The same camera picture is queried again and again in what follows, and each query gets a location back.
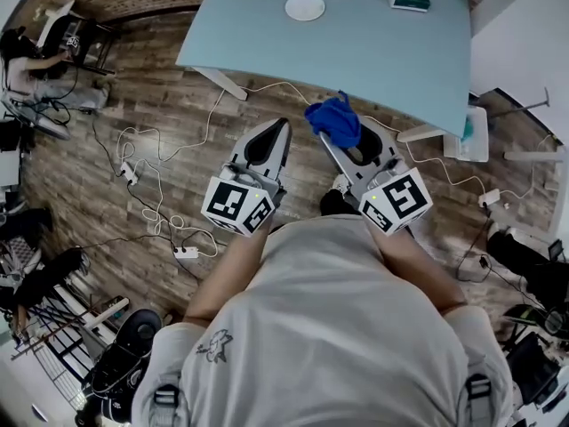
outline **white plate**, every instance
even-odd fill
[[[324,0],[287,0],[284,10],[295,20],[307,21],[322,16],[325,7]]]

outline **blue towel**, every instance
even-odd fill
[[[344,101],[334,97],[323,103],[312,104],[304,111],[304,117],[312,125],[314,134],[325,132],[330,136],[332,144],[349,149],[359,144],[362,126],[357,114],[349,106],[348,95],[342,90],[339,94]]]

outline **person's right arm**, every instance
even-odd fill
[[[69,58],[69,52],[65,51],[50,57],[49,59],[27,59],[25,70],[30,69],[48,69],[57,65],[60,61],[67,60]]]
[[[417,286],[442,314],[467,301],[458,282],[451,278],[406,230],[387,237],[364,218],[385,266],[397,277]]]

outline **light blue tabletop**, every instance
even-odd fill
[[[430,0],[426,13],[388,0],[324,1],[319,19],[298,22],[286,0],[204,0],[177,64],[341,89],[462,136],[468,0]]]

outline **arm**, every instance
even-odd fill
[[[233,238],[220,262],[192,297],[184,321],[208,327],[221,307],[247,288],[259,269],[271,222],[272,216],[250,238]]]
[[[26,70],[29,69],[48,69],[57,65],[60,61],[67,60],[69,58],[69,52],[65,51],[50,57],[49,59],[28,59],[26,61]]]
[[[467,304],[459,284],[406,230],[387,237],[366,218],[364,222],[386,267],[397,277],[417,286],[442,315]]]

